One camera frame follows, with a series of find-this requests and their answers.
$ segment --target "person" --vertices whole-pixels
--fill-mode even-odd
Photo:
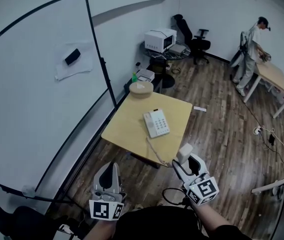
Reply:
[[[260,54],[267,56],[267,53],[261,47],[261,30],[269,29],[268,24],[266,18],[259,17],[257,24],[248,31],[248,50],[233,79],[233,82],[237,84],[236,90],[243,97],[245,97],[244,88],[253,77],[256,61]]]
[[[192,202],[194,211],[177,206],[157,205],[127,212],[118,221],[100,220],[84,240],[205,240],[198,229],[202,222],[209,239],[250,240],[241,231],[213,210],[208,204]]]

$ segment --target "black whiteboard eraser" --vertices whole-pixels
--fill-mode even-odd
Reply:
[[[78,48],[76,48],[66,59],[65,62],[67,65],[72,64],[74,61],[76,61],[78,59],[78,57],[80,57],[81,53],[78,50]]]

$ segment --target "wooden floor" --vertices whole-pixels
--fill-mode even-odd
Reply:
[[[210,205],[246,235],[268,239],[280,202],[270,191],[260,195],[250,192],[282,179],[284,165],[277,154],[263,149],[260,136],[253,135],[258,123],[230,81],[232,70],[224,62],[209,60],[210,64],[201,61],[197,66],[191,58],[175,62],[174,68],[180,68],[181,73],[174,75],[175,86],[164,93],[207,109],[207,112],[191,112],[182,144],[194,146],[193,152],[206,162],[211,176],[217,180],[220,193]],[[265,86],[258,85],[247,106],[265,128],[274,128],[284,143],[284,111],[277,119],[272,118],[280,105],[266,92]],[[284,160],[284,146],[277,140],[274,149]],[[101,140],[68,195],[88,209],[93,176],[112,159],[120,166],[123,187],[128,193],[126,211],[135,204],[153,206],[161,198],[163,189],[181,186],[173,169],[152,168],[127,151]],[[168,194],[174,200],[182,198],[179,194]],[[48,214],[53,218],[69,215],[79,220],[81,210],[62,204],[52,206]]]

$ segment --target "white telephone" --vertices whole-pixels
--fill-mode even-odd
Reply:
[[[143,114],[148,133],[151,138],[169,134],[170,129],[161,109],[155,109]]]

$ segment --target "white wall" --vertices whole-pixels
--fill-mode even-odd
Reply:
[[[241,31],[266,17],[272,31],[262,32],[262,47],[284,72],[284,0],[180,0],[179,12],[194,35],[198,29],[210,30],[207,52],[226,60],[236,53]]]
[[[0,31],[24,13],[48,1],[0,0]],[[119,100],[123,95],[123,85],[135,70],[135,63],[140,61],[147,64],[148,59],[138,51],[143,33],[153,28],[169,27],[170,17],[177,13],[178,0],[89,0],[89,3],[99,49],[107,62],[111,84]],[[90,138],[87,130],[94,123],[94,115],[104,113],[106,117],[110,112],[111,107],[105,106],[106,99],[109,99],[109,95],[85,118],[54,161],[37,192],[39,196],[55,196]],[[45,213],[49,204],[6,194],[0,189],[0,206],[8,212],[13,212],[20,205],[27,205]]]

